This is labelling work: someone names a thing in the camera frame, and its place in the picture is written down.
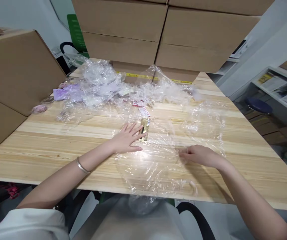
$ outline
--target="blue stool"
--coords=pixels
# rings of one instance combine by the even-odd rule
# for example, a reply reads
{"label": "blue stool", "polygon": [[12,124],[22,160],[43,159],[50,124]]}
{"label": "blue stool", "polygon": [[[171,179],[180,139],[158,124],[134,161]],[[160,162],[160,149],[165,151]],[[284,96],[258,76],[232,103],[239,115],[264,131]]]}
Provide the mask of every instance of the blue stool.
{"label": "blue stool", "polygon": [[265,114],[272,113],[272,107],[269,104],[265,103],[264,101],[252,97],[247,97],[244,101],[248,105],[248,107],[251,108],[252,110]]}

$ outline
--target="gold product label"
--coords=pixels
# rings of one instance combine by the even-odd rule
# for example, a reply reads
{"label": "gold product label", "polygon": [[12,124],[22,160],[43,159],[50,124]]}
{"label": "gold product label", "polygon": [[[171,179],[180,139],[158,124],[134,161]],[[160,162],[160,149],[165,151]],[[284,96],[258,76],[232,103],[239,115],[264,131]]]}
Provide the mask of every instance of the gold product label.
{"label": "gold product label", "polygon": [[[142,129],[142,131],[141,131],[141,134],[142,134],[142,133],[147,133],[148,130],[149,130],[150,119],[148,119],[148,118],[143,118],[143,119],[141,120],[141,124],[143,125],[143,129]],[[148,134],[145,135],[144,137],[142,137],[141,139],[139,139],[139,141],[141,141],[141,142],[147,142],[147,141],[148,141]]]}

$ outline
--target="white sleeve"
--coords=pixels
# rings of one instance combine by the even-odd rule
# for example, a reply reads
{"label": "white sleeve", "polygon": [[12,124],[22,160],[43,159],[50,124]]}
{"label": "white sleeve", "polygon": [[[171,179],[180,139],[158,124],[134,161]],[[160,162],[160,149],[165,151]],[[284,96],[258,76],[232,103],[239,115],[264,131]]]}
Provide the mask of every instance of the white sleeve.
{"label": "white sleeve", "polygon": [[10,211],[0,223],[1,239],[69,239],[64,215],[54,209],[23,208]]}

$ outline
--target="person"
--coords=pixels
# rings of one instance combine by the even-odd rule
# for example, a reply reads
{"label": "person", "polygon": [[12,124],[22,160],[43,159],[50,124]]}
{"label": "person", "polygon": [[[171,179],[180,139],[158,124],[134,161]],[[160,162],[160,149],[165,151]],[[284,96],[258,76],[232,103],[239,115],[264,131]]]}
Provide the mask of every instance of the person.
{"label": "person", "polygon": [[[142,127],[126,124],[112,139],[39,184],[0,223],[0,239],[69,239],[64,216],[53,207],[112,154],[143,150],[131,146],[146,135],[139,134]],[[200,145],[187,147],[179,155],[220,172],[256,239],[287,240],[287,223],[227,159]],[[74,239],[186,239],[178,211],[167,202],[163,201],[152,212],[139,217],[129,212],[126,205],[125,195],[115,195],[97,205]]]}

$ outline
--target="hand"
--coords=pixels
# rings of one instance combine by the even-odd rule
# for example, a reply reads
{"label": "hand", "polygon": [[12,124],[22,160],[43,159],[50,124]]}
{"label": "hand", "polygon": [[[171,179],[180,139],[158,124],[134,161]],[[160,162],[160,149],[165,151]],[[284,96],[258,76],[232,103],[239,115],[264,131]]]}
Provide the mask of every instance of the hand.
{"label": "hand", "polygon": [[147,135],[147,133],[137,135],[137,133],[142,130],[142,128],[142,125],[136,127],[136,123],[133,123],[130,126],[128,123],[126,123],[122,130],[107,143],[109,144],[109,147],[112,148],[114,153],[141,151],[141,147],[132,147],[131,144],[134,141]]}
{"label": "hand", "polygon": [[208,147],[194,145],[180,150],[179,156],[206,167],[221,170],[229,161]]}

